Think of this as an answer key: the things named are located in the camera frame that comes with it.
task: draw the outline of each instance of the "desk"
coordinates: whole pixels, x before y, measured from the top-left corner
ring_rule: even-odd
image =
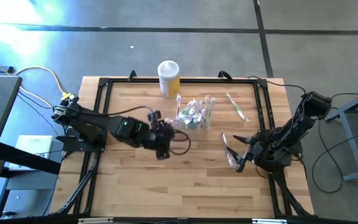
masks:
[[[270,79],[283,83],[280,78]],[[84,77],[79,103],[93,108],[99,77]],[[268,85],[274,119],[277,126],[291,118],[285,88]],[[242,112],[250,118],[244,123],[233,105],[226,99],[229,91]],[[252,86],[224,83],[182,83],[183,105],[190,99],[216,97],[212,126],[206,131],[191,133],[192,146],[183,156],[172,155],[158,161],[154,151],[133,149],[108,136],[101,155],[91,216],[109,217],[273,217],[268,180],[247,163],[238,174],[228,167],[221,132],[230,147],[243,152],[245,145],[231,135],[251,136],[259,129],[256,101]],[[161,110],[163,118],[173,118],[175,99],[161,97],[157,83],[114,83],[109,113],[139,105]],[[147,120],[147,110],[132,111],[125,116]],[[58,210],[78,184],[83,153],[74,152],[60,169],[51,212]],[[294,196],[308,212],[313,212],[303,166],[293,162],[285,169],[286,182]],[[82,206],[87,197],[84,190]]]

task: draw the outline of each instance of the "yellow cable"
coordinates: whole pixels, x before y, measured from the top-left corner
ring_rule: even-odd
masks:
[[[7,71],[5,71],[5,69],[3,69],[1,66],[0,66],[0,69],[2,71],[4,71],[4,73],[6,73],[7,75],[9,76],[18,76],[21,72],[25,71],[25,70],[28,70],[28,69],[32,69],[32,68],[40,68],[40,69],[43,69],[43,70],[46,70],[48,72],[50,72],[53,76],[54,76],[54,79],[55,81],[57,82],[57,86],[59,87],[60,91],[61,91],[61,94],[63,97],[65,97],[67,94],[66,92],[64,92],[61,88],[61,85],[60,85],[60,81],[59,79],[57,78],[57,76],[55,75],[55,73],[53,71],[51,71],[50,69],[48,68],[45,68],[45,67],[40,67],[40,66],[33,66],[33,67],[27,67],[27,68],[24,68],[22,70],[19,70],[18,72],[16,72],[15,74],[13,75],[10,75]],[[38,100],[42,101],[43,103],[45,103],[47,106],[49,106],[49,108],[52,108],[52,105],[50,103],[48,103],[47,101],[45,101],[43,98],[41,98],[40,96],[34,94],[34,93],[31,93],[29,91],[27,91],[26,89],[24,89],[24,87],[20,86],[19,87],[22,91],[26,92],[27,94],[30,94],[31,96],[37,98]]]

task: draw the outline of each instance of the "clear plastic object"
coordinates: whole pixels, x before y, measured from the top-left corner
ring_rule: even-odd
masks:
[[[207,95],[205,101],[192,99],[182,111],[180,111],[181,95],[177,95],[176,100],[176,118],[168,120],[174,127],[180,129],[205,129],[210,127],[216,98]]]

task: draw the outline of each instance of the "wooden tabletop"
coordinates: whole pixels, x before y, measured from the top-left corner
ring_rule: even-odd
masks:
[[[79,93],[79,104],[93,108],[99,77],[84,77]],[[280,78],[269,79],[283,83]],[[276,126],[291,118],[285,88],[268,85]],[[230,92],[243,114],[250,118],[244,123],[233,105],[226,99]],[[108,136],[105,152],[101,155],[94,193],[92,216],[109,217],[273,217],[268,181],[260,177],[255,166],[248,162],[242,173],[228,166],[221,132],[228,144],[238,152],[246,146],[232,135],[252,136],[259,127],[253,86],[247,84],[182,83],[182,108],[189,100],[216,97],[209,129],[189,132],[190,151],[183,156],[171,155],[158,161],[155,152],[133,149]],[[109,113],[139,105],[160,110],[163,118],[176,114],[176,99],[161,96],[158,83],[114,83]],[[125,114],[147,121],[148,111]],[[74,152],[61,166],[55,188],[51,212],[58,210],[77,187],[83,153]],[[261,175],[266,173],[258,168]],[[303,166],[299,162],[285,169],[288,188],[310,213],[313,213]],[[278,188],[280,207],[281,192]],[[83,209],[87,188],[82,197]]]

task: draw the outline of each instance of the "concrete floor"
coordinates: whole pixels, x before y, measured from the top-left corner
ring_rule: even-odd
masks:
[[[266,29],[358,30],[356,0],[260,0],[260,7]],[[0,1],[0,22],[81,27],[258,28],[251,0]],[[274,77],[326,96],[358,92],[358,35],[269,34],[266,41]],[[215,77],[219,70],[226,70],[234,77],[266,77],[259,34],[51,32],[0,27],[0,64],[17,69],[45,66],[73,93],[78,92],[84,75],[129,75],[136,70],[138,75],[155,76],[157,65],[167,59],[178,62],[182,76]],[[60,93],[47,72],[33,70],[22,76],[28,90],[52,104],[59,102]],[[293,88],[287,91],[294,111],[301,92]],[[338,96],[334,105],[341,106],[353,98]],[[50,111],[39,111],[50,115]],[[321,129],[328,147],[346,138],[340,125],[322,124]],[[15,145],[19,134],[54,132],[18,99],[1,141]],[[314,160],[324,150],[316,126],[302,145],[310,177]],[[347,144],[333,154],[344,174],[356,171]],[[324,189],[334,189],[340,181],[328,157],[319,162],[315,172],[316,181]],[[358,221],[358,181],[344,184],[335,194],[320,192],[311,178],[308,181],[317,215]],[[39,192],[41,197],[33,192],[11,194],[6,209],[14,208],[20,216],[40,215],[49,199],[44,191]],[[26,203],[11,202],[17,195]],[[33,207],[34,200],[42,207]]]

